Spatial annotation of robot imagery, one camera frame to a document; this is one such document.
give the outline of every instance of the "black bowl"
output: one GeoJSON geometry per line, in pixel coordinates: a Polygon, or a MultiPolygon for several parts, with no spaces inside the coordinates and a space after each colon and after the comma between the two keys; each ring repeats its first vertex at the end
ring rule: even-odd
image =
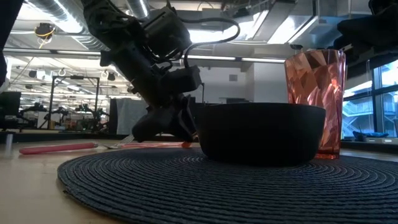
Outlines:
{"type": "Polygon", "coordinates": [[[312,160],[322,138],[323,108],[287,103],[233,103],[203,108],[200,146],[210,159],[261,166],[312,160]]]}

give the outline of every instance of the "black cable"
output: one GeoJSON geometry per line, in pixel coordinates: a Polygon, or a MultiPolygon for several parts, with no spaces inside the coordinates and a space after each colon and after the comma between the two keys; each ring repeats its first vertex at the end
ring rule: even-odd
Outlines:
{"type": "Polygon", "coordinates": [[[197,19],[197,20],[191,20],[191,19],[183,19],[180,17],[180,20],[182,22],[185,23],[202,23],[202,22],[227,22],[230,23],[234,26],[236,26],[238,28],[237,32],[235,35],[233,35],[232,37],[229,37],[227,39],[224,40],[216,40],[216,41],[210,41],[210,42],[201,42],[201,43],[195,43],[192,44],[191,46],[189,46],[189,48],[187,49],[187,51],[185,51],[185,55],[184,55],[184,66],[185,68],[189,68],[189,63],[188,63],[188,55],[189,55],[189,51],[191,51],[192,49],[194,49],[195,47],[201,46],[201,45],[206,45],[206,44],[220,44],[220,43],[225,43],[225,42],[229,42],[231,40],[234,40],[235,38],[237,38],[239,36],[239,34],[241,33],[241,28],[239,26],[239,24],[232,20],[232,19],[225,19],[225,18],[205,18],[205,19],[197,19]]]}
{"type": "Polygon", "coordinates": [[[199,4],[199,6],[198,6],[198,8],[197,8],[197,11],[199,11],[199,7],[200,7],[204,2],[207,3],[207,4],[209,4],[209,5],[211,6],[211,8],[214,9],[214,6],[213,6],[210,2],[208,2],[208,1],[201,1],[200,4],[199,4]]]}

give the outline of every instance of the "table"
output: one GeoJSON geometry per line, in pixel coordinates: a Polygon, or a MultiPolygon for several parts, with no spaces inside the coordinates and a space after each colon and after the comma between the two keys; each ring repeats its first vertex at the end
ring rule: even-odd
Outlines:
{"type": "MultiPolygon", "coordinates": [[[[18,153],[22,147],[78,142],[115,144],[118,141],[82,139],[14,143],[11,156],[5,156],[5,145],[0,145],[0,223],[120,223],[73,201],[62,192],[63,187],[57,180],[57,167],[61,163],[79,156],[108,151],[104,147],[39,155],[18,153]]],[[[343,149],[341,154],[398,162],[398,156],[391,154],[348,149],[343,149]]]]}

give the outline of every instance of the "woven placemat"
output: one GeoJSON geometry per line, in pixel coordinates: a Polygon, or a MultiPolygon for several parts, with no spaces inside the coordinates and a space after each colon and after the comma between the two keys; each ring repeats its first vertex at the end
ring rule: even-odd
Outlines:
{"type": "Polygon", "coordinates": [[[133,149],[70,160],[58,178],[79,202],[131,223],[398,223],[398,163],[373,159],[265,168],[200,149],[133,149]]]}

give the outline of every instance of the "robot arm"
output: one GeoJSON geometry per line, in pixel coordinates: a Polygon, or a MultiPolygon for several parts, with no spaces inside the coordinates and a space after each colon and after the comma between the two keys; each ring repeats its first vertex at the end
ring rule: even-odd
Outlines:
{"type": "MultiPolygon", "coordinates": [[[[185,61],[192,44],[190,34],[170,3],[152,13],[150,19],[140,21],[121,12],[110,0],[81,0],[90,33],[102,41],[109,51],[101,51],[101,66],[114,64],[134,86],[149,105],[132,129],[135,140],[141,142],[166,132],[192,142],[196,134],[194,120],[189,110],[190,97],[183,93],[196,90],[201,84],[199,68],[189,66],[170,72],[172,61],[185,61]],[[168,63],[167,67],[158,64],[168,63]]],[[[235,21],[217,18],[217,21],[235,21]]],[[[230,41],[238,33],[224,41],[230,41]]]]}

